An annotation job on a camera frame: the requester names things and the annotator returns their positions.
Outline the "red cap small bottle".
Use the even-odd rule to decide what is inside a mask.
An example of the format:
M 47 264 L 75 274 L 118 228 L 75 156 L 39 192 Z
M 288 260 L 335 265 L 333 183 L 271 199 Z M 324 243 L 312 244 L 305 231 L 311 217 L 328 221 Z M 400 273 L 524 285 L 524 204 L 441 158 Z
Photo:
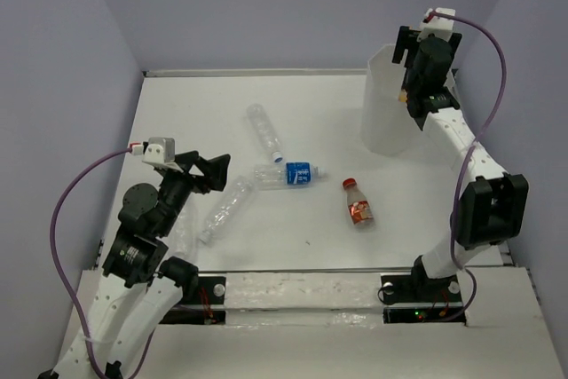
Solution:
M 359 190 L 354 178 L 343 181 L 343 190 L 346 193 L 347 208 L 352 224 L 358 228 L 367 228 L 375 224 L 374 214 L 367 197 Z

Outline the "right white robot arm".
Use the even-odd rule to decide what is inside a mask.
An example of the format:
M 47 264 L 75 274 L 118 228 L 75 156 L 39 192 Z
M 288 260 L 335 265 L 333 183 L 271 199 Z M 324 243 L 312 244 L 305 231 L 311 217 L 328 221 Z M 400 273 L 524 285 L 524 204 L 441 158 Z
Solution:
M 418 256 L 407 275 L 383 279 L 387 305 L 426 303 L 447 290 L 456 273 L 492 246 L 519 235 L 529 184 L 507 172 L 477 141 L 446 76 L 462 39 L 402 27 L 392 61 L 405 68 L 406 108 L 457 175 L 449 232 Z

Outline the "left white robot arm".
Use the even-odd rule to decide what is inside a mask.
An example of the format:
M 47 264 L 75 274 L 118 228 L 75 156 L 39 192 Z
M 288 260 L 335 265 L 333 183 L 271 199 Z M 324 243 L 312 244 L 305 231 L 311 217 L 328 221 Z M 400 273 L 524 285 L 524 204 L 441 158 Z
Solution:
M 80 328 L 67 352 L 40 374 L 42 378 L 135 377 L 155 328 L 171 308 L 191 301 L 198 288 L 198 268 L 169 257 L 163 240 L 191 194 L 225 189 L 230 155 L 205 160 L 196 151 L 175 154 L 169 139 L 132 143 L 123 152 L 141 157 L 162 182 L 136 184 L 123 196 L 119 227 L 90 309 L 82 308 L 59 261 L 56 242 L 50 242 Z

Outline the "clear bottle near left arm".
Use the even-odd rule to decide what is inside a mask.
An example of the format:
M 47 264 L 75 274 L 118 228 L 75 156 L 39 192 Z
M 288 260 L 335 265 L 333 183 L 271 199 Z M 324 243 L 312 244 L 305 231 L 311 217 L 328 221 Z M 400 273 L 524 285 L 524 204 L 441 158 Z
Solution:
M 227 235 L 229 226 L 245 209 L 255 193 L 252 180 L 246 176 L 238 176 L 223 191 L 221 199 L 205 217 L 198 241 L 211 246 Z

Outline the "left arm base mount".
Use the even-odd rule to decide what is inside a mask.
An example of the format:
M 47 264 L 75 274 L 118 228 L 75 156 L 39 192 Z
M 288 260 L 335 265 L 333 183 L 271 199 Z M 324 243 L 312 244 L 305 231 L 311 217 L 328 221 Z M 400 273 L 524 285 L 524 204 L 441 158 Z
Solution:
M 201 276 L 195 290 L 184 294 L 181 301 L 165 314 L 160 324 L 223 325 L 226 319 L 225 292 L 225 276 Z

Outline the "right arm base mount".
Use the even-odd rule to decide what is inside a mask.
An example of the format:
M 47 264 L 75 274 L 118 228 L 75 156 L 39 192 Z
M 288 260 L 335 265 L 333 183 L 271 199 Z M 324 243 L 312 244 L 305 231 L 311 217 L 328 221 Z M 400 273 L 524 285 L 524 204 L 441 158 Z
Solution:
M 381 276 L 377 297 L 383 305 L 385 324 L 466 322 L 456 275 L 422 286 L 414 282 L 410 273 L 385 274 Z

